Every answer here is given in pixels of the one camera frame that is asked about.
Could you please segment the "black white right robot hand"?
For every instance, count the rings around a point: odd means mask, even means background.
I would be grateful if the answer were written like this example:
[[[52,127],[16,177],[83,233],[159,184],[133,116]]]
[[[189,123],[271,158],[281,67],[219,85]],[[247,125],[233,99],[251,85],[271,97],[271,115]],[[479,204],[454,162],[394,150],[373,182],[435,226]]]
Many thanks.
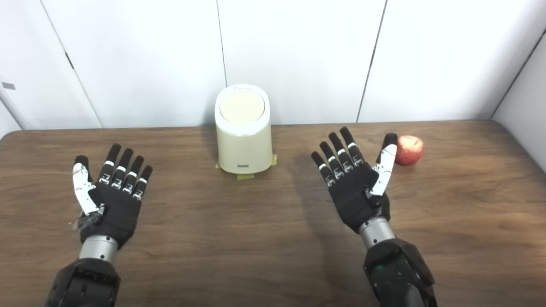
[[[314,151],[311,158],[329,189],[342,222],[357,233],[373,218],[391,220],[386,188],[390,182],[397,154],[398,135],[385,135],[382,148],[371,166],[363,157],[350,130],[329,134],[329,142],[320,143],[326,159]]]

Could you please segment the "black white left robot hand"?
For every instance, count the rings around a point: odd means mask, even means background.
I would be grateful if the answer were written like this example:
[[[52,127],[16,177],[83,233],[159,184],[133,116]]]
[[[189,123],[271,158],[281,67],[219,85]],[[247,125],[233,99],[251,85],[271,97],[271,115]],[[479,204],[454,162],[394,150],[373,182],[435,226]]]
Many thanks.
[[[77,220],[81,243],[104,236],[121,249],[134,235],[153,168],[141,169],[144,157],[134,156],[131,148],[121,149],[117,143],[111,146],[96,181],[90,176],[88,157],[75,158],[72,179],[82,210]]]

